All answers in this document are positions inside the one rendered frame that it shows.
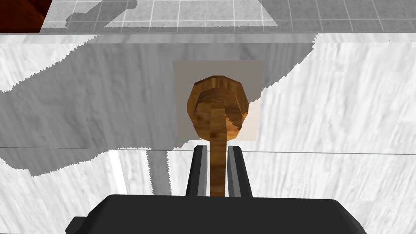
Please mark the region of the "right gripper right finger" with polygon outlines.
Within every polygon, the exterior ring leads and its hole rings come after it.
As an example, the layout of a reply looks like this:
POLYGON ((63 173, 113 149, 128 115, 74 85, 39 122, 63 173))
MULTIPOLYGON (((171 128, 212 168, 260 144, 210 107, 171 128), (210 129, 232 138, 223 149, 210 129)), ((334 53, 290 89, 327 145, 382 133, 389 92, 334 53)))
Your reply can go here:
POLYGON ((228 196, 253 197, 241 148, 239 146, 227 148, 228 196))

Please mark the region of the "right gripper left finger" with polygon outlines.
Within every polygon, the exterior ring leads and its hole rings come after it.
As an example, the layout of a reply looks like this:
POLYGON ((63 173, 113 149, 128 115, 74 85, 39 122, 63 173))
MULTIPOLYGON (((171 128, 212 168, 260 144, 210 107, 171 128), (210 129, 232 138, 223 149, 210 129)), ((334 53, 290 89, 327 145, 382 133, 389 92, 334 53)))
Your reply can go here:
POLYGON ((208 147, 197 145, 194 148, 186 196, 206 196, 208 173, 208 147))

